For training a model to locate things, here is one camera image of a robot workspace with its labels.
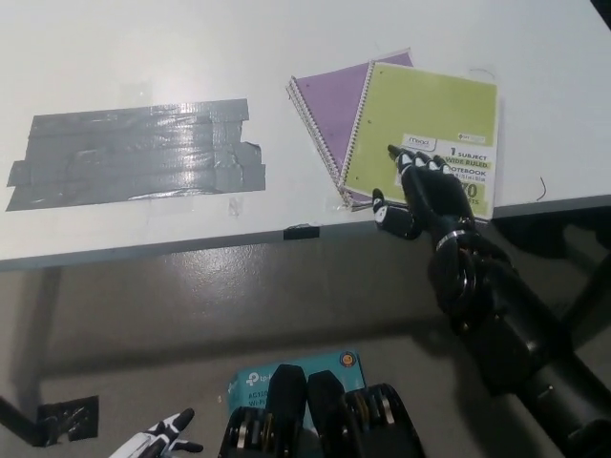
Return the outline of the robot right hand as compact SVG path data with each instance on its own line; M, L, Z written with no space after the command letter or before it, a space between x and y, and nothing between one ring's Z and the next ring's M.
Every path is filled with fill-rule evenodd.
M407 240L427 232L433 245L475 230L474 214L462 183L443 157L394 145L388 151L406 202L393 204L381 190L374 189L371 203L378 228Z

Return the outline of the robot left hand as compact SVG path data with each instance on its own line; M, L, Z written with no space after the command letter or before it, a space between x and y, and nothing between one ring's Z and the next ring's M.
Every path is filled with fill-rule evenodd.
M195 417L193 408L159 421L128 439L110 458L159 458L173 457L174 452L201 453L203 445L180 439L182 432Z

